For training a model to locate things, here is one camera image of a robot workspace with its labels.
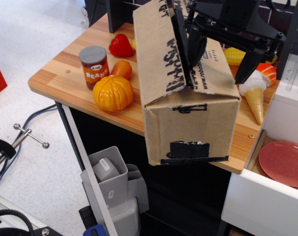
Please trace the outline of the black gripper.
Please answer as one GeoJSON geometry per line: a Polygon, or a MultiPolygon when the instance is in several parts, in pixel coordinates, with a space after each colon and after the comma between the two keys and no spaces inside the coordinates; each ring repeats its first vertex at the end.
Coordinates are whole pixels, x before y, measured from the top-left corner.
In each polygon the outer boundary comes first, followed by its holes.
{"type": "Polygon", "coordinates": [[[211,38],[245,52],[235,77],[236,85],[244,84],[263,60],[273,59],[286,40],[284,33],[261,19],[259,6],[258,0],[190,1],[185,20],[189,66],[197,65],[205,52],[207,38],[211,38]]]}

